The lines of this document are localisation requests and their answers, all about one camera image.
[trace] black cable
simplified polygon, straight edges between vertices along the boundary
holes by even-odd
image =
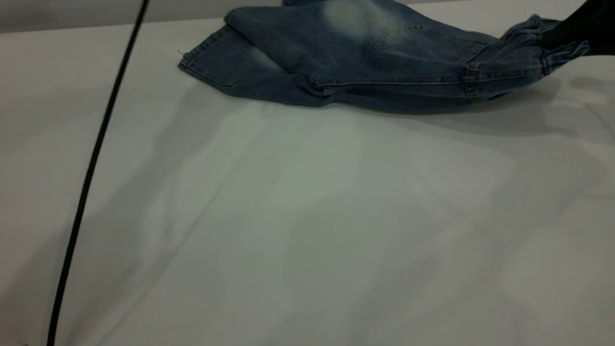
[[[119,93],[120,86],[122,85],[124,73],[126,72],[126,67],[128,66],[130,55],[132,54],[132,49],[135,47],[135,42],[137,41],[139,29],[141,28],[141,24],[143,23],[143,19],[145,18],[145,13],[147,13],[148,6],[149,6],[149,0],[142,0],[141,8],[137,16],[137,21],[135,22],[135,26],[132,30],[132,34],[130,35],[130,40],[128,41],[128,46],[126,47],[126,51],[124,52],[124,58],[122,59],[122,64],[120,65],[119,71],[117,72],[115,83],[113,84],[113,90],[111,91],[109,102],[107,103],[107,109],[105,110],[105,116],[103,117],[103,122],[100,124],[100,130],[98,131],[98,137],[96,138],[96,144],[94,145],[92,156],[90,157],[90,164],[87,167],[87,172],[85,173],[85,180],[83,183],[83,187],[81,188],[81,195],[79,197],[79,204],[77,206],[77,212],[75,213],[75,218],[73,220],[73,229],[71,230],[71,235],[68,240],[68,246],[66,248],[66,254],[64,256],[64,262],[62,264],[62,271],[60,273],[58,289],[55,291],[54,307],[51,311],[51,320],[49,321],[49,332],[47,333],[47,346],[55,345],[55,334],[58,329],[58,321],[60,319],[60,310],[62,309],[62,299],[64,298],[64,290],[66,289],[66,282],[68,281],[68,272],[71,269],[71,262],[73,261],[73,254],[75,250],[75,245],[77,244],[77,237],[79,236],[81,220],[83,219],[83,214],[85,211],[87,195],[90,191],[90,186],[92,184],[92,178],[94,177],[94,170],[96,169],[96,163],[98,162],[100,150],[103,146],[103,141],[105,140],[105,134],[107,132],[107,128],[109,127],[109,122],[111,120],[111,114],[113,113],[113,108],[117,100],[117,95]]]

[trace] white surface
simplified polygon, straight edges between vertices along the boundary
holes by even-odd
[[[565,17],[577,5],[415,8],[498,34],[532,12]],[[92,187],[58,345],[612,343],[612,57],[579,59],[460,113],[391,116],[236,99],[178,71],[177,50],[220,25],[144,27]],[[8,88],[25,78],[19,69],[2,78],[0,344],[36,345],[102,110],[79,90],[101,65],[80,58],[49,69],[5,49],[25,42],[16,37],[0,36],[0,52],[22,71],[74,74],[71,100],[53,102],[30,91],[34,82]],[[9,60],[0,61],[5,73]],[[28,94],[33,101],[9,103]],[[67,113],[45,105],[72,102],[89,116],[50,120]]]

